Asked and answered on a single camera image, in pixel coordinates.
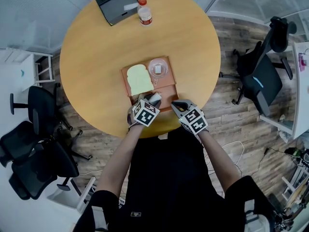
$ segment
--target person's left hand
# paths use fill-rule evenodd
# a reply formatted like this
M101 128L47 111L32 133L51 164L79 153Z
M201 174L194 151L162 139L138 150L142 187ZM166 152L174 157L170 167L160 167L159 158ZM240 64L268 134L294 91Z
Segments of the person's left hand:
M136 99L135 103L133 106L131 106L127 112L127 118L126 118L126 121L129 125L129 129L132 127L132 126L135 126L135 125L141 125L141 126L144 126L142 125L141 123L137 122L135 119L134 119L134 114L132 112L132 109L133 107L140 101L140 100L144 100L145 102L149 103L150 105L154 106L155 108L159 109L160 105L161 105L161 100L155 100L155 101L151 101L151 97L156 95L157 96L157 93L155 94L145 94L145 93L142 93L139 95L139 97Z

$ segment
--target round wooden table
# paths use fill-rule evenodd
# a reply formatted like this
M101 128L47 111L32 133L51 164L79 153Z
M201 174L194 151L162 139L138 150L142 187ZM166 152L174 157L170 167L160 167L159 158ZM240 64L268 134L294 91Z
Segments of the round wooden table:
M168 56L179 99L200 108L210 97L220 69L216 31L192 0L147 0L153 22L142 27L135 14L110 26L95 1L75 18L65 36L60 76L65 93L78 114L111 135L127 133L126 96L120 70ZM179 127L173 111L160 113L142 137L158 136Z

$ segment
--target forearm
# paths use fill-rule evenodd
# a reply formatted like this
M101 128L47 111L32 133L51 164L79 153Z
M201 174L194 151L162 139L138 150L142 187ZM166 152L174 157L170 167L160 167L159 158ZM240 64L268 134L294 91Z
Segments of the forearm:
M98 190L107 190L120 196L121 187L129 169L136 143L144 126L133 126L106 163L98 181Z
M237 180L240 175L232 159L217 143L217 141L210 135L208 131L201 131L198 134L204 148L209 156L214 171L220 181L223 191L226 190Z

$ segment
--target red bottle cap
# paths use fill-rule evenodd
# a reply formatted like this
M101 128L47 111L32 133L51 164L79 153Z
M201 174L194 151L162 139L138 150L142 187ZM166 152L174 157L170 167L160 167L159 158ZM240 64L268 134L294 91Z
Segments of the red bottle cap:
M144 6L147 4L147 0L139 0L139 5Z

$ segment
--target wooden floor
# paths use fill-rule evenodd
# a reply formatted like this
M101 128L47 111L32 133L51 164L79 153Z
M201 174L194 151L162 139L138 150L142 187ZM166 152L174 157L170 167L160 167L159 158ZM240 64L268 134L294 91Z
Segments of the wooden floor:
M236 73L236 58L232 55L234 48L242 54L247 48L252 48L259 40L263 40L268 32L268 27L241 20L211 17L216 28L220 47L221 47L221 71L224 73ZM278 61L276 55L270 55L272 60ZM295 73L295 65L292 54L287 55L289 63ZM52 60L53 73L57 81L61 82L59 74L59 55ZM282 70L278 71L283 82L283 88L275 101L270 106L271 116L279 119L281 114L285 114L288 119L293 120L295 112L295 78L291 81L287 74ZM242 171L242 176L253 174L257 185L268 195L274 193L280 201L281 193L285 185L281 180L285 176L288 180L294 173L295 164L287 155L270 150L258 165L264 155L267 147L284 151L289 146L295 146L295 141L285 144L279 137L275 127L261 121L254 104L243 98L241 104L236 106L231 103L232 99L238 97L238 87L241 86L238 81L232 79L218 79L217 85L210 99L203 107L206 119L209 123L208 129L220 145L225 145L234 141L241 141L244 146L244 152L239 160L238 166ZM60 88L58 94L58 104L62 105L61 112L68 118L73 126L71 135L77 134L79 129L84 133L77 140L73 149L83 155L93 155L93 158L87 162L77 159L79 172L81 174L89 171L97 171L104 168L106 162L119 145L121 139L111 136L89 125L84 121L70 105L64 90ZM234 162L237 162L241 153L242 145L235 142L224 146L224 149L230 155ZM223 195L222 188L216 174L209 172L211 180L220 195ZM80 175L75 178L78 187L83 190L91 176L100 176L100 172L88 175ZM126 177L122 187L121 196L125 198L128 178Z

